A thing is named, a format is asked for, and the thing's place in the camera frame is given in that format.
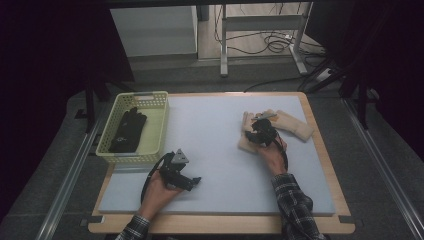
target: metal frame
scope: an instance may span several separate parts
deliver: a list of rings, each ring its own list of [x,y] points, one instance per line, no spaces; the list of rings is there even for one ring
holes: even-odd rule
[[[384,158],[383,154],[375,143],[372,135],[367,129],[364,129],[362,127],[361,123],[355,117],[356,110],[352,101],[346,99],[342,99],[341,101],[345,105],[350,119],[352,120],[352,123],[359,134],[359,137],[367,148],[371,159],[373,160],[377,170],[380,172],[381,178],[386,184],[387,189],[392,195],[393,200],[395,201],[400,212],[402,213],[415,239],[424,239],[424,222],[421,219],[419,212],[416,210],[413,202],[403,191],[402,186],[397,181],[395,175],[390,169],[390,166],[387,164],[386,159]]]
[[[68,173],[63,179],[62,185],[60,186],[60,189],[57,192],[56,197],[53,200],[35,239],[45,240],[53,238],[57,225],[59,224],[60,218],[62,217],[63,211],[65,210],[69,197],[71,196],[72,190],[85,163],[85,159],[87,158],[88,152],[90,151],[90,147],[96,138],[100,122],[103,121],[108,114],[105,109],[106,106],[102,104],[99,118],[95,122],[93,130],[90,133],[86,133],[84,140],[72,162],[72,165],[70,166]]]
[[[301,75],[306,75],[305,64],[299,54],[299,45],[305,31],[306,22],[312,3],[306,3],[301,15],[283,16],[234,16],[227,17],[226,5],[222,5],[222,40],[221,40],[221,77],[228,76],[227,32],[265,31],[265,30],[298,30],[294,44],[289,49]]]

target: black curtain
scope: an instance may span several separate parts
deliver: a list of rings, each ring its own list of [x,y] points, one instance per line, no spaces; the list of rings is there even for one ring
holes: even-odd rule
[[[369,56],[377,109],[424,160],[423,1],[397,1]]]
[[[7,214],[88,76],[134,81],[105,4],[0,2],[1,193]]]

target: metal stand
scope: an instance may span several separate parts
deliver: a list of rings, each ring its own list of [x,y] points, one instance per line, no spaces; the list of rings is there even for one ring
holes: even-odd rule
[[[106,82],[112,83],[125,92],[136,92],[134,89],[121,82],[115,81],[104,73],[98,73],[96,75],[87,74],[87,76],[85,76],[85,104],[87,113],[84,114],[84,117],[87,118],[86,133],[90,133],[94,123],[96,122],[93,92],[96,94],[100,102],[107,102],[111,97],[111,94],[107,89]]]
[[[227,17],[226,5],[222,5],[221,77],[228,76],[227,32],[266,30],[298,30],[294,44],[290,44],[289,49],[299,73],[306,75],[307,70],[299,54],[299,45],[311,5],[311,2],[306,3],[305,10],[301,15],[235,17]]]

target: left hand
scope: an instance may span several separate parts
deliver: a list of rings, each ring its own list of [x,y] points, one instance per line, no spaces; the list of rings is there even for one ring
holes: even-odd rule
[[[162,208],[183,191],[181,188],[172,190],[166,188],[159,171],[155,171],[138,210],[138,215],[151,221]]]

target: beige cloth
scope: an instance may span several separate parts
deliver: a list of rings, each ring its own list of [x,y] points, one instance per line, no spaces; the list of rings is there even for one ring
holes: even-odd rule
[[[264,113],[276,113],[277,116],[269,118],[271,125],[275,128],[289,131],[305,142],[312,136],[314,132],[312,127],[281,110],[274,112],[273,110],[269,109]]]
[[[254,117],[253,113],[249,113],[249,112],[243,113],[243,122],[242,122],[242,127],[241,127],[241,137],[240,137],[238,146],[241,149],[255,153],[256,152],[255,144],[250,142],[249,139],[247,139],[246,134],[245,134],[245,131],[249,131],[249,132],[253,131],[253,128],[252,128],[252,124],[254,122],[254,120],[252,120],[253,117]]]

